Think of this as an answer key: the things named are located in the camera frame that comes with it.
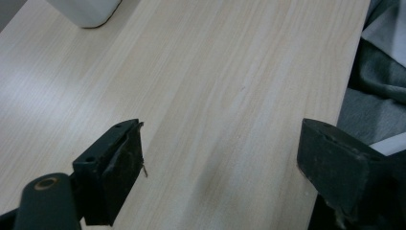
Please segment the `light wood grain surface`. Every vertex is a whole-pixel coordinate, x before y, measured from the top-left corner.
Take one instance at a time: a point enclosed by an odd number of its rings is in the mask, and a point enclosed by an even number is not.
[[[139,118],[149,177],[115,229],[306,229],[301,121],[336,123],[368,4],[124,0],[84,30],[29,0],[0,34],[0,211]]]

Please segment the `white object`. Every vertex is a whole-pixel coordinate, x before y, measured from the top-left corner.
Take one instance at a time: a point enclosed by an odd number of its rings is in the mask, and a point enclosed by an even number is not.
[[[82,28],[105,23],[121,0],[47,0],[54,8]]]
[[[406,132],[372,144],[370,147],[386,156],[406,150]]]
[[[406,0],[382,13],[362,37],[406,67]]]

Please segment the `wooden table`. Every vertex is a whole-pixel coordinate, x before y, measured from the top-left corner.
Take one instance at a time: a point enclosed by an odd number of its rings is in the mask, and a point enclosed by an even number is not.
[[[149,177],[115,229],[306,229],[301,121],[336,123],[368,5],[124,0],[84,30],[29,0],[0,34],[0,211],[139,118]]]

